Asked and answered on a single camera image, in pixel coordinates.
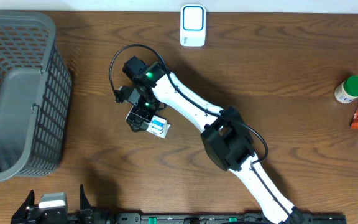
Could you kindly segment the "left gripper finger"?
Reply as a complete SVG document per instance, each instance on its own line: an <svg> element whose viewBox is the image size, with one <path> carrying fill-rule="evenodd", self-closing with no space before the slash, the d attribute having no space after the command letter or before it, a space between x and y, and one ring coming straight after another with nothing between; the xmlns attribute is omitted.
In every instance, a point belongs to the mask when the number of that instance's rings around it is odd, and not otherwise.
<svg viewBox="0 0 358 224"><path fill-rule="evenodd" d="M28 224L30 209L34 206L35 194L31 190L24 203L18 208L11 218L11 224Z"/></svg>
<svg viewBox="0 0 358 224"><path fill-rule="evenodd" d="M83 184L80 185L80 213L84 224L93 224L93 211L85 195Z"/></svg>

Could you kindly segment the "white Panadol box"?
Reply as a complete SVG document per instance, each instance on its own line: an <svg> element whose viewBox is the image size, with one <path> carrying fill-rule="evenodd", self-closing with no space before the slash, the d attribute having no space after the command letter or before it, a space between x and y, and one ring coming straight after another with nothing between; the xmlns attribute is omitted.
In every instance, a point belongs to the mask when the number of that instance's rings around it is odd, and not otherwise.
<svg viewBox="0 0 358 224"><path fill-rule="evenodd" d="M154 115L151 122L148 123L147 132L152 133L160 138L165 138L171 124L167 120Z"/></svg>

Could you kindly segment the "green lid jar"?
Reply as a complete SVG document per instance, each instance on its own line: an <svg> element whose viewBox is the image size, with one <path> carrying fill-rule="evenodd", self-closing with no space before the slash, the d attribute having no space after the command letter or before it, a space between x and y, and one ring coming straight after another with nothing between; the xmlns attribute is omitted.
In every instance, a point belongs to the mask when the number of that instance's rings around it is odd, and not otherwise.
<svg viewBox="0 0 358 224"><path fill-rule="evenodd" d="M335 99L348 104L358 98L358 75L353 75L343 81L334 91Z"/></svg>

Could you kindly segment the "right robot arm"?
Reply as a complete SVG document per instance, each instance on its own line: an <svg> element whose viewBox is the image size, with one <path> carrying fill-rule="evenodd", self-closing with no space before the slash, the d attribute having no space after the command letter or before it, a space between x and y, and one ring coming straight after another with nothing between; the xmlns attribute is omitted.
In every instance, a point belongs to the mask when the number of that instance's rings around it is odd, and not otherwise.
<svg viewBox="0 0 358 224"><path fill-rule="evenodd" d="M200 132L208 157L223 171L232 172L253 195L264 217L272 223L301 223L299 209L283 196L261 166L252 136L259 133L247 126L238 110L224 110L211 104L182 84L163 63L148 66L132 57L122 71L133 82L119 89L133 105L126 121L134 132L148 131L164 138L170 125L157 116L160 104L171 106Z"/></svg>

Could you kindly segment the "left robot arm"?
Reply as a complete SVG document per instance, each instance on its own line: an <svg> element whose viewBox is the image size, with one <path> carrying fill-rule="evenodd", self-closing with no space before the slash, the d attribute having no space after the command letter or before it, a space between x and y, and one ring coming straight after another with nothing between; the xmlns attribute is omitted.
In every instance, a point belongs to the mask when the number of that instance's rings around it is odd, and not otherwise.
<svg viewBox="0 0 358 224"><path fill-rule="evenodd" d="M92 207L80 185L80 209L68 213L67 196L64 192L44 194L35 203L35 193L30 191L24 203L11 218L11 224L107 224L115 223L109 211Z"/></svg>

